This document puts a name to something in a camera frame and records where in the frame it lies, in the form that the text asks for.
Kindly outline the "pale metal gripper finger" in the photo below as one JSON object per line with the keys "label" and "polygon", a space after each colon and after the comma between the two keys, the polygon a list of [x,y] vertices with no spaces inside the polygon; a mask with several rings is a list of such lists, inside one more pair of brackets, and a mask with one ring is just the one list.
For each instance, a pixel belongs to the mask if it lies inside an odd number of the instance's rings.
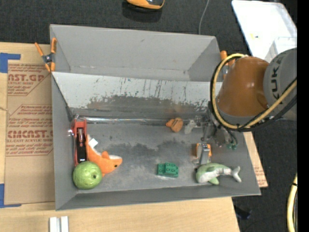
{"label": "pale metal gripper finger", "polygon": [[203,128],[205,121],[201,117],[196,117],[195,119],[190,119],[184,127],[184,133],[190,134],[193,129]]}

